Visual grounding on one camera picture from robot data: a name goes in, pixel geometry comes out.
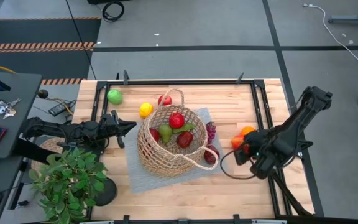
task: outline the orange and black striped tape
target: orange and black striped tape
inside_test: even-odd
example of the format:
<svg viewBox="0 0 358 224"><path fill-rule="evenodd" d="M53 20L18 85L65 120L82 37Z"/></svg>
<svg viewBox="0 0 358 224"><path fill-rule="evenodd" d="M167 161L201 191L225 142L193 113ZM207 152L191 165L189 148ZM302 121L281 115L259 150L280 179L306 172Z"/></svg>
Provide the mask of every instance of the orange and black striped tape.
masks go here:
<svg viewBox="0 0 358 224"><path fill-rule="evenodd" d="M12 43L0 44L0 53L14 52L56 52L86 50L93 51L96 46L94 42L54 42L54 43Z"/></svg>
<svg viewBox="0 0 358 224"><path fill-rule="evenodd" d="M74 85L80 84L85 78L53 78L53 79L43 79L41 85Z"/></svg>
<svg viewBox="0 0 358 224"><path fill-rule="evenodd" d="M29 20L59 20L59 19L71 19L71 17L64 18L0 18L0 21L29 21ZM74 19L102 19L100 17L74 17Z"/></svg>

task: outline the wicker basket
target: wicker basket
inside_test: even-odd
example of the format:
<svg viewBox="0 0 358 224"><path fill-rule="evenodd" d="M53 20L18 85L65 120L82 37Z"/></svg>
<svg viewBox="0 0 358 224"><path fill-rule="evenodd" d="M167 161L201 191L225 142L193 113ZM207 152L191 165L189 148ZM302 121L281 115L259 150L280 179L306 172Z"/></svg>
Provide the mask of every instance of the wicker basket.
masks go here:
<svg viewBox="0 0 358 224"><path fill-rule="evenodd" d="M162 106L171 91L180 93L181 105ZM213 170L218 165L219 159L216 153L205 147L207 143L205 124L197 114L186 108L184 103L185 97L181 90L171 89L167 91L158 108L145 119L140 128L137 135L139 157L143 166L151 174L161 177L174 177L192 170L194 166L204 170ZM195 129L191 131L194 138L190 146L184 149L180 148L176 143L179 134L173 134L166 144L162 142L161 138L159 142L156 142L150 134L150 128L158 129L161 124L168 124L170 115L175 112L182 114L186 123L195 125ZM212 153L216 159L212 167L205 167L199 164L203 159L205 150Z"/></svg>

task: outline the floor mat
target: floor mat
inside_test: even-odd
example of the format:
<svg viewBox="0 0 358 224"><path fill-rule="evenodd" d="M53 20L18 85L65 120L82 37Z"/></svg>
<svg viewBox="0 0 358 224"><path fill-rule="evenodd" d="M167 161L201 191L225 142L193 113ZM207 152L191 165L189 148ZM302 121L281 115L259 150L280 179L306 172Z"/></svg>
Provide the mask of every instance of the floor mat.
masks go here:
<svg viewBox="0 0 358 224"><path fill-rule="evenodd" d="M78 84L88 77L101 19L0 19L0 66L41 74L45 85Z"/></svg>

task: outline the gray floor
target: gray floor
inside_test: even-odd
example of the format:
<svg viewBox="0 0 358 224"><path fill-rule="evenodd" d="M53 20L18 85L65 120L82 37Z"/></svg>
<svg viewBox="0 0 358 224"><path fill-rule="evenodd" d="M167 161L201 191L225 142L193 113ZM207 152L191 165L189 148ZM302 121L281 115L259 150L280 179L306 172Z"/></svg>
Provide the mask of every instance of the gray floor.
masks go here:
<svg viewBox="0 0 358 224"><path fill-rule="evenodd" d="M100 15L85 0L69 2L76 17ZM358 13L355 0L268 0L282 46L336 45L322 26L322 12L303 8L304 2L322 7L328 15ZM98 47L273 44L259 0L133 0L124 4L122 20L102 21ZM5 0L0 10L0 18L68 16L62 0ZM358 45L358 26L328 26L340 41ZM324 214L358 218L358 62L345 51L286 51L283 55L295 98L312 85L334 94L332 107L317 115L305 134L315 143L310 155ZM235 78L242 72L246 78L282 77L275 52L270 51L104 52L93 53L92 64L98 79L115 78L124 69L131 78ZM78 91L75 85L47 88L51 96L68 100ZM50 102L37 100L35 105L47 110L51 105L46 103ZM65 120L36 109L30 115ZM9 211L3 220L23 223L43 218L42 212L30 209Z"/></svg>

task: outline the wooden tabletop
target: wooden tabletop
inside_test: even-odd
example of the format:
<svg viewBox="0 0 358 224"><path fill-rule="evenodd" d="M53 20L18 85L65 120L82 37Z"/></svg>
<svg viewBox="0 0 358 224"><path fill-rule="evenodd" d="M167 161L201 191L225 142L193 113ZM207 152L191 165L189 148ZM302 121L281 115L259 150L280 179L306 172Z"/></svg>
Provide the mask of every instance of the wooden tabletop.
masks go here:
<svg viewBox="0 0 358 224"><path fill-rule="evenodd" d="M289 116L280 79L265 79L266 92L274 125L282 124ZM207 107L217 126L219 141L224 153L232 150L231 139L244 126L257 128L252 93L249 85L129 85L114 86L124 96L120 105L109 104L108 111L117 110L125 121L142 121L139 107L149 102L155 107L160 95L171 88L180 88L185 94L185 106L195 110ZM91 118L96 81L82 81L73 118L74 123ZM97 117L101 115L103 94L99 102ZM264 127L267 128L262 97L258 91ZM171 95L173 103L180 97ZM109 205L94 207L92 220L122 220L130 215L131 220L161 219L227 219L233 214L241 218L273 218L272 201L267 180L253 178L235 180L225 175L211 175L180 184L132 194L126 167L126 155L117 145L116 138L101 157L110 177L118 187L118 195ZM250 175L249 164L237 166L234 157L227 158L229 173ZM284 169L288 188L309 212L313 211L309 188L302 162L295 159ZM280 211L284 214L283 200L278 189Z"/></svg>

